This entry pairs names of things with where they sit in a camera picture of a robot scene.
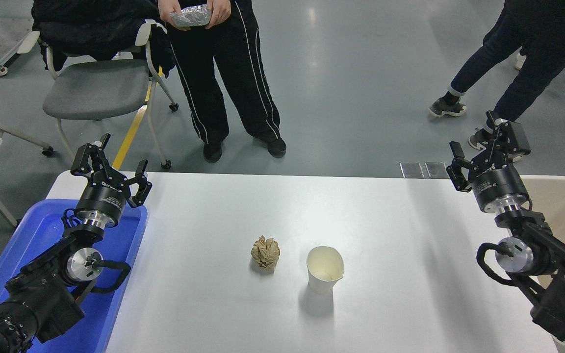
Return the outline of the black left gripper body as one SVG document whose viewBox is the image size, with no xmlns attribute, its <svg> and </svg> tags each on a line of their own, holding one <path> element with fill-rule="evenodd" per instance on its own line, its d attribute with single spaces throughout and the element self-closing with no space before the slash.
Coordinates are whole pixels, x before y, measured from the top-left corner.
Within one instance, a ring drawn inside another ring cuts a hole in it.
<svg viewBox="0 0 565 353">
<path fill-rule="evenodd" d="M 88 178 L 76 206 L 76 218 L 88 219 L 90 213 L 96 212 L 105 215 L 112 223 L 117 223 L 130 196 L 129 188 L 124 185 L 125 180 L 126 178 Z"/>
</svg>

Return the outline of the person's left hand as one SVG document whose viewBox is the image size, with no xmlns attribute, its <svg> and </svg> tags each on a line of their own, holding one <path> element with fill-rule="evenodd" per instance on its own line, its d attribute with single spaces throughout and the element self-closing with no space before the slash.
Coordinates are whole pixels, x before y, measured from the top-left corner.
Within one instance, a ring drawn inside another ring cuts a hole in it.
<svg viewBox="0 0 565 353">
<path fill-rule="evenodd" d="M 206 25 L 206 29 L 222 24 L 231 15 L 230 0 L 207 0 L 206 8 L 211 11 L 210 22 Z"/>
</svg>

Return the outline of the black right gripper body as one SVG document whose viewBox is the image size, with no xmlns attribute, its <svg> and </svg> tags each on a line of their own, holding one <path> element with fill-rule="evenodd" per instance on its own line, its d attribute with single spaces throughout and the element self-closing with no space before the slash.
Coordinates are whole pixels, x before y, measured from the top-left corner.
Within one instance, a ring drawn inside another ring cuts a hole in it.
<svg viewBox="0 0 565 353">
<path fill-rule="evenodd" d="M 469 172 L 469 182 L 480 210 L 498 210 L 498 200 L 509 199 L 518 206 L 528 200 L 528 192 L 513 163 L 502 168 Z"/>
</svg>

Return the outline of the person's right hand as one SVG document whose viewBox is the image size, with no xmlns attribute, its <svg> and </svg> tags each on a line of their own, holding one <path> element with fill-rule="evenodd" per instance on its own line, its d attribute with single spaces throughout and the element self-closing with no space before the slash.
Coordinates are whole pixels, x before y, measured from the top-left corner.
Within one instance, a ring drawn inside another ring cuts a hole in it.
<svg viewBox="0 0 565 353">
<path fill-rule="evenodd" d="M 159 11 L 160 18 L 173 26 L 175 29 L 180 31 L 188 31 L 190 27 L 177 26 L 172 19 L 171 13 L 181 13 L 181 5 L 179 0 L 158 0 L 157 7 Z"/>
</svg>

